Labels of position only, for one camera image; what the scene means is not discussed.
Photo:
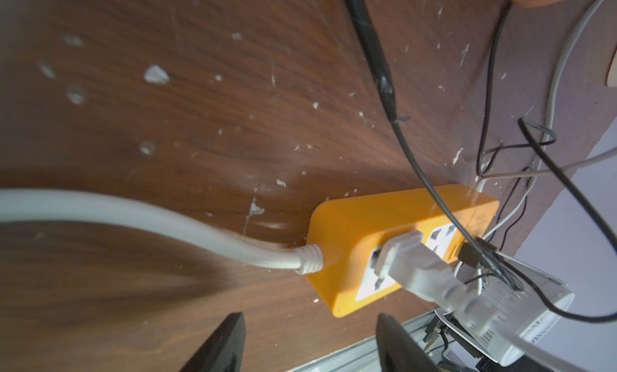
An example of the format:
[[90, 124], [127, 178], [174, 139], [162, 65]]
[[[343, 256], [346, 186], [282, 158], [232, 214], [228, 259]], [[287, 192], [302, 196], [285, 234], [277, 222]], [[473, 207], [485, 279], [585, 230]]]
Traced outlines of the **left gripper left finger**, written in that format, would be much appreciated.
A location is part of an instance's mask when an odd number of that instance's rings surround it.
[[186, 371], [240, 371], [246, 341], [244, 314], [230, 313], [183, 366]]

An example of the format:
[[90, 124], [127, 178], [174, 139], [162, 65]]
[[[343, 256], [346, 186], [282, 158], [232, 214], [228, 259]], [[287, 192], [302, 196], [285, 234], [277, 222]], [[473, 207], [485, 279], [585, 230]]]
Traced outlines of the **yellow power strip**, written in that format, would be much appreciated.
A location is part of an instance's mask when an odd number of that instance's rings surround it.
[[387, 277], [379, 287], [374, 273], [378, 251], [387, 240], [419, 231], [426, 244], [451, 264], [463, 235], [425, 189], [342, 198], [313, 212], [307, 242], [321, 249], [324, 266], [308, 280], [334, 317], [345, 317], [401, 288]]

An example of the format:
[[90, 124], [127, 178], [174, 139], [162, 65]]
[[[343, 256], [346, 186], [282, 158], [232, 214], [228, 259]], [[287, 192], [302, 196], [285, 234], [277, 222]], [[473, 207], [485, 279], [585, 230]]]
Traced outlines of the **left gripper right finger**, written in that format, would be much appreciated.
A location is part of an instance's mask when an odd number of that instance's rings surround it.
[[382, 371], [438, 372], [440, 370], [392, 315], [379, 314], [375, 339]]

